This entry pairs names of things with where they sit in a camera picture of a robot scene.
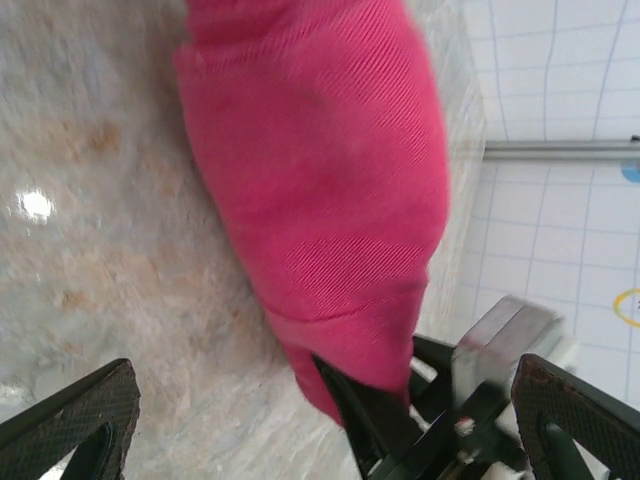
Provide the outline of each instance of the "white tile wall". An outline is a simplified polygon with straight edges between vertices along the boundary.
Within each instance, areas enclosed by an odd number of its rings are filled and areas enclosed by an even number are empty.
[[[489,140],[640,134],[640,0],[465,0]]]
[[[615,163],[485,163],[455,316],[469,325],[507,294],[564,314],[578,374],[640,407],[640,327],[613,311],[640,288],[640,184]],[[640,321],[640,295],[623,305]]]

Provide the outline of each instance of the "pink fabric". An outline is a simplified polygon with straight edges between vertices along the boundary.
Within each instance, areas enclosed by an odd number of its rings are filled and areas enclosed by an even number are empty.
[[[196,162],[305,396],[311,362],[406,399],[448,215],[446,135],[402,0],[190,0]]]

